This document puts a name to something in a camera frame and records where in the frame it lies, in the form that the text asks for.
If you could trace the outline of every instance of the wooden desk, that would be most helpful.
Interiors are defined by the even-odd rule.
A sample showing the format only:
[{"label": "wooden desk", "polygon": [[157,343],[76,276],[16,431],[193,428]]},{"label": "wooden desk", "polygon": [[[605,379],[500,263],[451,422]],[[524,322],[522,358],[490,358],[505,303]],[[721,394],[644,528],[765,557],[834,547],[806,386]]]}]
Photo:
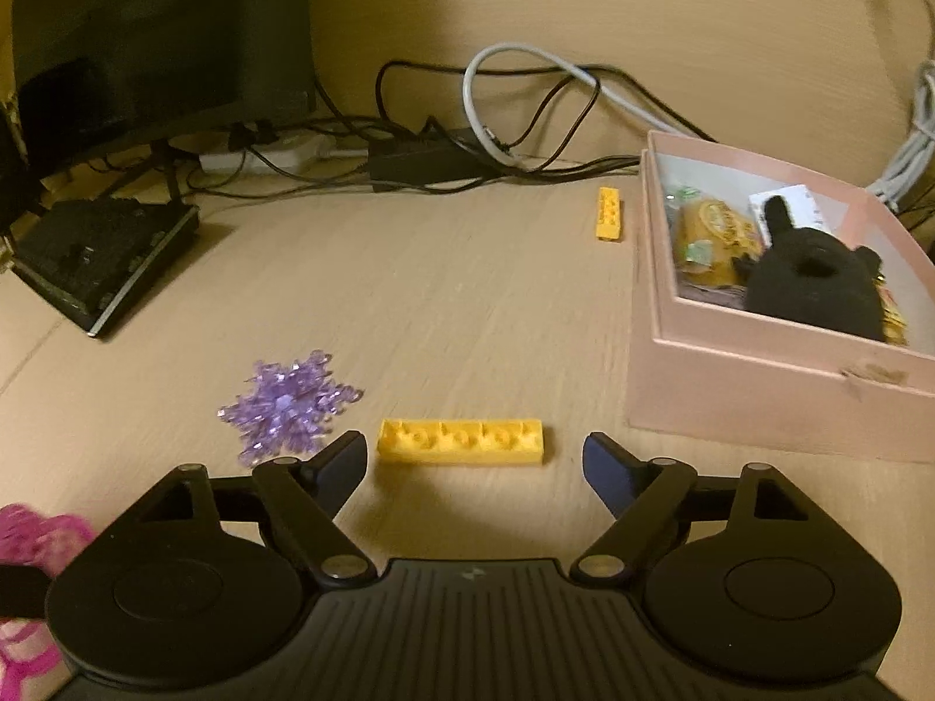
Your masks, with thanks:
[{"label": "wooden desk", "polygon": [[[614,182],[635,195],[636,180]],[[544,468],[371,466],[338,523],[380,563],[567,564],[611,520],[581,476],[593,430],[707,474],[768,461],[894,575],[904,614],[882,677],[913,701],[935,698],[935,467],[628,429],[634,225],[623,244],[595,240],[597,186],[316,195],[260,207],[211,200],[184,270],[109,343],[0,276],[0,501],[76,512],[100,528],[183,461],[238,473],[237,435],[218,407],[244,390],[255,360],[324,348],[341,379],[366,389],[338,430],[359,429],[371,445],[388,416],[549,425]]]}]

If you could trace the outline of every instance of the yellow toy brick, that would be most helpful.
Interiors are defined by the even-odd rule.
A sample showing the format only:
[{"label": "yellow toy brick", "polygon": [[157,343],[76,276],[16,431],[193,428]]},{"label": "yellow toy brick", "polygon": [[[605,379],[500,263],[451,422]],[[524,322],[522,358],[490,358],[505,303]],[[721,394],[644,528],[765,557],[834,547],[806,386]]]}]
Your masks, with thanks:
[{"label": "yellow toy brick", "polygon": [[399,463],[461,463],[515,466],[542,463],[542,422],[433,421],[385,418],[377,454]]},{"label": "yellow toy brick", "polygon": [[619,240],[622,228],[620,191],[612,186],[602,186],[597,198],[597,239]]}]

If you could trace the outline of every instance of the pink hair tie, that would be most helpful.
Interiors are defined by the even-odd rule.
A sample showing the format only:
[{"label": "pink hair tie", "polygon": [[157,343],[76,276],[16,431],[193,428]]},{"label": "pink hair tie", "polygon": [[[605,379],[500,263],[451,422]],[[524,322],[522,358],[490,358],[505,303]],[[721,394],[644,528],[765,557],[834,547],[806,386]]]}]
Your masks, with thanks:
[{"label": "pink hair tie", "polygon": [[[81,517],[46,519],[25,505],[0,508],[0,561],[39,566],[50,578],[62,573],[94,539]],[[20,701],[22,684],[55,669],[62,656],[45,623],[0,620],[0,701]]]}]

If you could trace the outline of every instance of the purple snowflake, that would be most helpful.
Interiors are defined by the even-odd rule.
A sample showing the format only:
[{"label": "purple snowflake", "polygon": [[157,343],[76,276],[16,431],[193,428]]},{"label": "purple snowflake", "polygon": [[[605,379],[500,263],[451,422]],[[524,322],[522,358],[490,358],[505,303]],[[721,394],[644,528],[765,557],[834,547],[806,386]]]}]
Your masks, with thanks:
[{"label": "purple snowflake", "polygon": [[313,454],[324,447],[329,422],[357,402],[363,391],[335,383],[327,365],[331,356],[314,350],[305,362],[286,367],[257,362],[254,391],[218,411],[218,417],[240,430],[244,450],[240,463],[256,466],[283,450]]}]

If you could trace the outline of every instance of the cardboard box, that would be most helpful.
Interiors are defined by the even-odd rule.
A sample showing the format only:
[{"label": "cardboard box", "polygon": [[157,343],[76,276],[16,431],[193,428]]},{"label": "cardboard box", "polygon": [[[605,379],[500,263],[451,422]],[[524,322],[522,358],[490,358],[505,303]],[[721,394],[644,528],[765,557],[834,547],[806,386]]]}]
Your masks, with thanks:
[{"label": "cardboard box", "polygon": [[[626,411],[634,427],[729,443],[935,461],[935,266],[865,189],[697,139],[643,156]],[[806,185],[845,244],[882,258],[910,348],[678,296],[665,190],[748,197]]]}]

